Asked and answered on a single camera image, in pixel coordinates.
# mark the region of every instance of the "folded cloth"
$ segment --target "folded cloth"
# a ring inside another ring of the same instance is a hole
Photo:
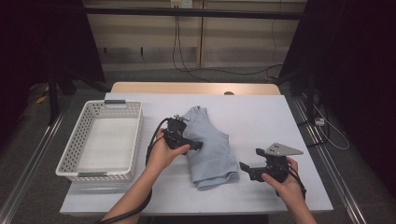
[[[184,137],[204,143],[200,150],[187,153],[196,187],[208,189],[238,180],[238,163],[229,148],[229,136],[210,123],[206,108],[194,106],[183,117],[189,119]]]

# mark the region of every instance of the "basket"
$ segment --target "basket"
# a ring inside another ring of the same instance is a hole
[[[140,102],[87,102],[56,175],[74,183],[132,181],[142,124]]]

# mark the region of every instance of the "person's left hand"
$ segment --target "person's left hand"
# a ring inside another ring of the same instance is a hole
[[[190,145],[184,145],[175,149],[171,149],[163,139],[163,129],[157,132],[156,139],[160,139],[155,143],[151,154],[148,159],[147,167],[154,168],[161,172],[168,165],[170,165],[173,159],[187,152],[190,149]]]

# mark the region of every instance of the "person's right hand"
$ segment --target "person's right hand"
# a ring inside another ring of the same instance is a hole
[[[298,172],[298,164],[292,158],[287,157],[288,163],[292,168],[291,171],[297,175],[295,172]],[[300,184],[297,180],[289,175],[288,178],[283,182],[279,183],[275,179],[273,179],[270,175],[264,173],[262,174],[262,179],[265,180],[270,186],[272,186],[280,198],[283,200],[288,209],[293,210],[296,206],[305,205],[304,196],[301,192]]]

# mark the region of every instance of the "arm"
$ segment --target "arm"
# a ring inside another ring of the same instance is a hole
[[[156,138],[159,140],[151,150],[146,169],[102,220],[107,220],[111,217],[125,214],[136,209],[146,200],[154,182],[157,180],[163,169],[171,164],[176,156],[181,155],[190,149],[189,145],[185,145],[172,150],[168,145],[166,145],[165,140],[162,137],[163,130],[159,130],[156,135]],[[117,223],[137,223],[139,218],[140,213]]]
[[[298,172],[297,161],[289,157],[287,159],[291,168]],[[288,210],[293,214],[296,224],[317,223],[305,203],[301,187],[296,179],[289,175],[283,183],[279,183],[268,174],[262,174],[262,179],[276,189]]]

